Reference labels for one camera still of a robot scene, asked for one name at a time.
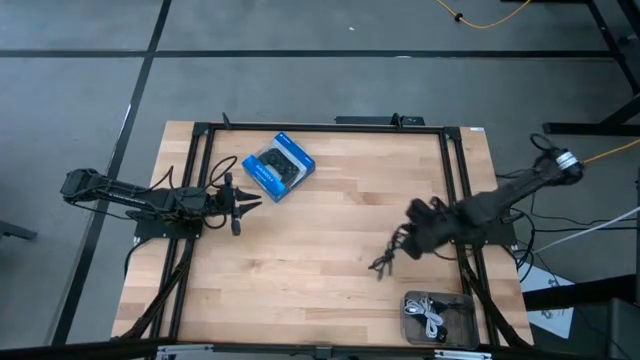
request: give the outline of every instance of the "blue box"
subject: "blue box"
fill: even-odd
[[[316,169],[315,161],[281,132],[271,144],[242,162],[245,171],[278,202]]]

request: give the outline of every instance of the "charging cable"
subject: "charging cable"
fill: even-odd
[[[404,313],[407,315],[422,315],[427,318],[425,333],[430,339],[435,339],[438,336],[438,326],[442,326],[444,323],[442,317],[433,312],[431,300],[427,297],[419,301],[407,300],[404,305]]]

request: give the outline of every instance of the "wooden tabletop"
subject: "wooden tabletop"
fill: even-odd
[[[181,181],[193,122],[165,128],[152,183],[173,165]],[[485,133],[461,128],[472,191],[496,187]],[[270,131],[216,131],[213,167],[229,155],[242,190],[263,194],[245,174],[241,160],[275,136]],[[229,227],[205,229],[197,240],[180,324],[179,340],[261,344],[410,346],[400,331],[400,305],[409,290],[462,292],[455,261],[434,255],[411,260],[396,252],[394,273],[378,281],[367,270],[395,228],[406,221],[409,201],[439,196],[446,202],[438,137],[427,134],[288,132],[315,160],[316,171],[280,203],[243,217],[242,234]],[[203,144],[198,147],[196,183]],[[450,153],[455,161],[453,144]],[[462,194],[452,164],[457,194]],[[128,330],[158,291],[167,240],[138,249],[129,273],[113,335]],[[455,256],[450,246],[439,249]],[[507,321],[532,342],[512,258],[497,246],[483,250],[491,294]],[[161,334],[168,333],[173,298]],[[484,314],[476,299],[480,339],[487,342]]]

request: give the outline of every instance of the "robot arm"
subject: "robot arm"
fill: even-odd
[[[427,206],[414,199],[407,210],[410,222],[402,225],[407,235],[402,249],[413,259],[432,252],[438,246],[454,239],[458,244],[482,247],[494,243],[487,233],[501,222],[504,210],[545,186],[572,185],[582,179],[584,166],[567,149],[548,142],[530,169],[506,185],[491,192],[482,192],[451,206],[434,197]]]
[[[240,218],[260,202],[238,205],[238,201],[260,198],[232,186],[232,175],[226,173],[224,185],[211,195],[206,188],[143,188],[122,181],[109,179],[93,169],[77,169],[67,174],[60,192],[63,200],[75,205],[79,202],[106,200],[126,205],[127,216],[136,221],[157,221],[165,224],[181,224],[204,221],[210,216],[230,215],[234,235],[240,234]]]

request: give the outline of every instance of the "clear plastic container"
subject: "clear plastic container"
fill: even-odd
[[[438,336],[433,338],[427,335],[427,319],[424,316],[405,312],[409,300],[418,303],[427,301],[431,304],[431,312],[442,319],[442,325],[437,327]],[[404,295],[400,311],[403,314],[403,335],[412,345],[475,349],[480,344],[475,305],[471,296],[408,291]]]

